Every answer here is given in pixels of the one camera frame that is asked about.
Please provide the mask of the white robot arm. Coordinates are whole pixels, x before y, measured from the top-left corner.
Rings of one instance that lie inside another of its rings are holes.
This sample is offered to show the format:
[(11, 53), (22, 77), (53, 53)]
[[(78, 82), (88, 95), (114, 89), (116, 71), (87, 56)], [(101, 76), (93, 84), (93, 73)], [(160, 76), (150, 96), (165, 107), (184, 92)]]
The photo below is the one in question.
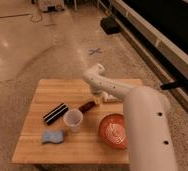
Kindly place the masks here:
[(104, 73), (97, 63), (83, 73), (83, 80), (94, 94), (105, 91), (123, 101), (130, 171), (178, 171), (166, 117), (171, 110), (168, 98), (149, 86), (121, 83)]

